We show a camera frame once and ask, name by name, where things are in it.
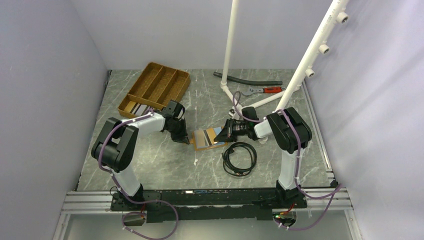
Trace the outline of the orange card holder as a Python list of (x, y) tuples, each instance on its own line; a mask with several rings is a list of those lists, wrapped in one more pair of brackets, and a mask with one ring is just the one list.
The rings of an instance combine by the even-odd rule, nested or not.
[(207, 129), (197, 129), (191, 135), (190, 143), (194, 145), (195, 151), (203, 151), (227, 146), (227, 142), (216, 141), (215, 138), (222, 131), (223, 127), (210, 127)]

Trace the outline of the gold card with black stripe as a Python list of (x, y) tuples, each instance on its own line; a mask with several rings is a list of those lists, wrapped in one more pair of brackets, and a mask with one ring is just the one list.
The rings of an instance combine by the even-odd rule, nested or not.
[(215, 128), (210, 127), (206, 129), (204, 132), (205, 132), (205, 137), (206, 137), (208, 146), (213, 146), (218, 143), (217, 141), (215, 141), (215, 138), (217, 136)]

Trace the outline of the woven brown organizer tray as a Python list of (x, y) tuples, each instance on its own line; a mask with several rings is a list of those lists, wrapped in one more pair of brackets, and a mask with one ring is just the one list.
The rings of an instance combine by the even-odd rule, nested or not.
[(170, 100), (180, 102), (190, 83), (188, 72), (150, 62), (119, 104), (118, 112), (125, 118), (133, 118), (124, 112), (129, 101), (161, 110)]

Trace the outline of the white card stack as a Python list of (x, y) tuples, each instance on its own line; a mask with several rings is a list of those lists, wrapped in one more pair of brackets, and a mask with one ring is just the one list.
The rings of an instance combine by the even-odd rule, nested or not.
[(129, 101), (123, 111), (128, 113), (131, 118), (142, 116), (149, 107), (145, 104)]

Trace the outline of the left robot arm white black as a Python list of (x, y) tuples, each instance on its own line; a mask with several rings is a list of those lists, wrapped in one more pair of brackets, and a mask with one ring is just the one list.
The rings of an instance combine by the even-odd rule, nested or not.
[(127, 120), (110, 117), (104, 123), (91, 156), (99, 168), (111, 176), (129, 209), (137, 210), (144, 203), (143, 185), (130, 166), (138, 137), (167, 131), (173, 142), (189, 144), (185, 111), (182, 104), (171, 100), (162, 110), (149, 110)]

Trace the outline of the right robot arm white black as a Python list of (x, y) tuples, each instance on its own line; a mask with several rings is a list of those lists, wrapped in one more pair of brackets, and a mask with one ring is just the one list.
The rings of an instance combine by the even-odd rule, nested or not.
[(242, 110), (243, 119), (227, 119), (216, 142), (235, 142), (237, 136), (248, 136), (257, 141), (273, 135), (282, 150), (281, 169), (276, 182), (275, 200), (282, 207), (289, 207), (299, 197), (299, 171), (302, 155), (312, 140), (312, 130), (294, 107), (268, 114), (263, 121), (253, 107)]

